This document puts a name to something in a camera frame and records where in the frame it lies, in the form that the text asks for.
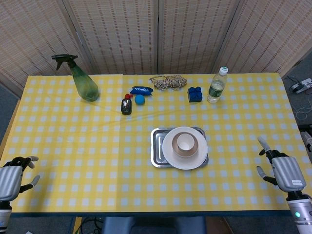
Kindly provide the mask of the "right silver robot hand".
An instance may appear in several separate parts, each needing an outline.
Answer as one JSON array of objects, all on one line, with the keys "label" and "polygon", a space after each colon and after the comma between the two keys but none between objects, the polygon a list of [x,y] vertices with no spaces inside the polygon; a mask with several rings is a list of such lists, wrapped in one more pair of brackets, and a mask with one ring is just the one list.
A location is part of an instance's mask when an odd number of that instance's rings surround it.
[{"label": "right silver robot hand", "polygon": [[261,166],[257,166],[259,176],[266,182],[278,186],[280,190],[290,193],[301,191],[305,188],[306,182],[296,158],[281,153],[278,150],[272,150],[268,143],[262,138],[257,138],[263,149],[260,155],[266,155],[271,164],[274,176],[268,176]]}]

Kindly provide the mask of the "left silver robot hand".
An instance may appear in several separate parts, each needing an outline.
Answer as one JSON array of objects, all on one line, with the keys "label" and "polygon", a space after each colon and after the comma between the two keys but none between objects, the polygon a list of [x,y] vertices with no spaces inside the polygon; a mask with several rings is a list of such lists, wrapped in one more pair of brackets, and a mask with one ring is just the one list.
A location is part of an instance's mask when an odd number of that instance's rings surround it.
[{"label": "left silver robot hand", "polygon": [[34,161],[38,161],[37,156],[15,157],[11,161],[5,163],[0,168],[0,200],[13,201],[20,193],[32,189],[36,186],[40,179],[40,175],[25,185],[21,185],[23,173],[26,167],[34,168]]}]

